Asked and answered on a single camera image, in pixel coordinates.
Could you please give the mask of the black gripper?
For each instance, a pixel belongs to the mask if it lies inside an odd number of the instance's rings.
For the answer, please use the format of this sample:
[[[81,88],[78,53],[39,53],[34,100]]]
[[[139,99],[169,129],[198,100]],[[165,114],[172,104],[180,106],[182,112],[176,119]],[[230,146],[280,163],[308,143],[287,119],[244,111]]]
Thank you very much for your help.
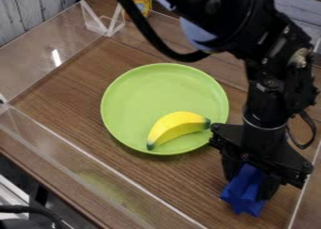
[[[271,200],[283,184],[299,189],[304,187],[313,166],[292,147],[289,139],[304,150],[312,145],[315,136],[300,144],[288,125],[264,129],[248,121],[242,125],[213,123],[210,131],[210,145],[220,150],[225,178],[232,181],[245,162],[265,172],[256,197],[258,201]]]

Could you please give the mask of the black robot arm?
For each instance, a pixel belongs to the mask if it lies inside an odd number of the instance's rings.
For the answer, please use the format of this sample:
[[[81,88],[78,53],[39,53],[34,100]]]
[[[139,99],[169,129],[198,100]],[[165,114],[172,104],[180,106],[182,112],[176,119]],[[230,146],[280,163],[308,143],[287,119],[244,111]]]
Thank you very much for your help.
[[[283,185],[305,185],[312,163],[299,151],[289,119],[300,116],[312,129],[307,108],[320,94],[313,85],[312,38],[275,0],[158,0],[184,20],[185,29],[198,28],[190,37],[197,50],[178,53],[155,34],[133,0],[118,0],[153,47],[168,57],[196,62],[213,53],[228,52],[245,61],[249,94],[241,125],[214,123],[210,145],[220,150],[226,178],[246,162],[265,175],[256,198],[269,200]]]

